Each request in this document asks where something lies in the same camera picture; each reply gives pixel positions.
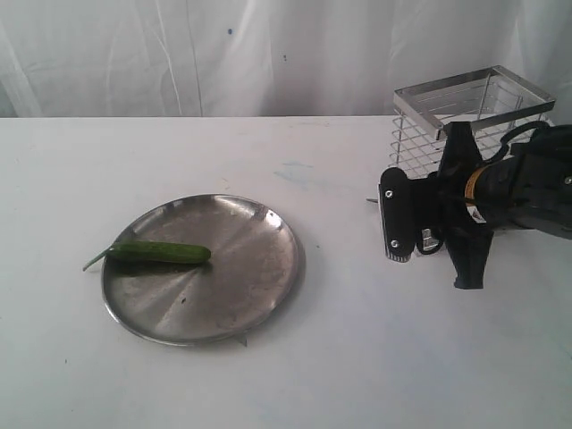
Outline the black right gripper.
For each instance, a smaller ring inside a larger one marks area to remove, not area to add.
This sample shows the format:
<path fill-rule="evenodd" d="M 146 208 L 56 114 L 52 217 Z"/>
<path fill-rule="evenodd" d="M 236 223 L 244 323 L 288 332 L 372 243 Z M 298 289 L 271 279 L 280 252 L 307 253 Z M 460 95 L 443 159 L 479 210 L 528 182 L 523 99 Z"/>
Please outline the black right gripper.
<path fill-rule="evenodd" d="M 427 256 L 445 247 L 456 270 L 454 287 L 480 290 L 493 232 L 485 228 L 474 170 L 484 159 L 470 122 L 450 122 L 438 172 L 409 180 L 408 251 Z"/>

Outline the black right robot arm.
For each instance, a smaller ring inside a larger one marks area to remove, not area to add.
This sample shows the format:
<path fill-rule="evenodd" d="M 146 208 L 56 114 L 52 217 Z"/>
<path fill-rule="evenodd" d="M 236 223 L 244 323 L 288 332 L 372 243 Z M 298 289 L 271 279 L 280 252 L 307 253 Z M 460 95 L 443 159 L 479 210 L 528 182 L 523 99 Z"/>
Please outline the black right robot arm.
<path fill-rule="evenodd" d="M 571 237 L 571 127 L 528 122 L 484 158 L 469 122 L 452 122 L 436 172 L 409 183 L 412 220 L 444 246 L 462 290 L 484 286 L 499 230 Z"/>

